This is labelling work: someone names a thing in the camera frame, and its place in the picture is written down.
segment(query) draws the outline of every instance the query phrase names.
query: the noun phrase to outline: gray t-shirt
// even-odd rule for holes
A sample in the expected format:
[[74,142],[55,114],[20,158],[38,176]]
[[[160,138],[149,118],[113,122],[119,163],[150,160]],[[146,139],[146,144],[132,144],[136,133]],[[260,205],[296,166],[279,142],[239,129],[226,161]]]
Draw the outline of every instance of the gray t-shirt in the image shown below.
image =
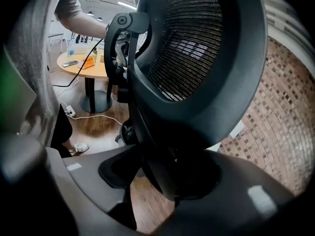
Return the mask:
[[30,134],[49,146],[60,104],[49,79],[46,61],[47,36],[53,13],[58,19],[81,12],[78,0],[30,0],[17,20],[6,47],[24,80],[37,94],[22,134]]

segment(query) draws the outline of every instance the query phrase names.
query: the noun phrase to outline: brown mosaic tile wall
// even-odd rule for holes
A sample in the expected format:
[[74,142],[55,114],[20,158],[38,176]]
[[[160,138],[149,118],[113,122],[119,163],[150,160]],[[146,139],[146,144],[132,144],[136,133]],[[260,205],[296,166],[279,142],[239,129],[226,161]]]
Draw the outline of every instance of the brown mosaic tile wall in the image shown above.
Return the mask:
[[255,163],[300,193],[314,166],[315,83],[301,61],[272,38],[262,79],[242,121],[243,131],[222,141],[222,153]]

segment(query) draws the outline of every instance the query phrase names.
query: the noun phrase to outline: person's arm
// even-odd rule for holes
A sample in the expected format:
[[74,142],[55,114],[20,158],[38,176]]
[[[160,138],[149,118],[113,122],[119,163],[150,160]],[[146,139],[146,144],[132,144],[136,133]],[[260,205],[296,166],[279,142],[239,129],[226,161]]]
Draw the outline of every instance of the person's arm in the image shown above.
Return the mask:
[[60,23],[68,30],[89,37],[105,38],[106,24],[80,12],[69,18],[61,18]]
[[96,38],[106,36],[106,24],[83,13],[79,0],[60,0],[55,14],[60,23],[74,33]]

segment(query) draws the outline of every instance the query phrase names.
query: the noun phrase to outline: white sneaker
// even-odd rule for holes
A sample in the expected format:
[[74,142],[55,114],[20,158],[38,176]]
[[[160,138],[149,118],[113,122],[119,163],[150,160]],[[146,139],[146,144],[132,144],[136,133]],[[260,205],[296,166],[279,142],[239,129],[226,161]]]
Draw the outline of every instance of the white sneaker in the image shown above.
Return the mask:
[[86,152],[90,146],[88,144],[74,144],[74,152],[71,152],[71,155],[77,155],[77,154],[81,154],[83,152]]

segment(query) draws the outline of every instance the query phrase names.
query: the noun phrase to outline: round wooden table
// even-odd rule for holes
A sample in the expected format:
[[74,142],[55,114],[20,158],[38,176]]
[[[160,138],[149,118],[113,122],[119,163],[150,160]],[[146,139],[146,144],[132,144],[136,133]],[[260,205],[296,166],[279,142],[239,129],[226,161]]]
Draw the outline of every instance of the round wooden table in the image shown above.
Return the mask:
[[[101,62],[101,56],[104,55],[104,50],[97,50],[97,57],[94,66],[87,69],[82,69],[79,73],[80,77],[85,77],[85,96],[81,99],[81,107],[84,111],[89,113],[101,113],[108,110],[112,106],[112,99],[107,97],[107,92],[94,90],[95,79],[105,79],[107,78],[105,65]],[[58,66],[66,73],[75,76],[80,68],[77,65],[71,65],[68,67],[63,67],[64,63],[70,61],[81,61],[84,60],[86,55],[75,54],[68,57],[67,52],[61,54],[57,59]]]

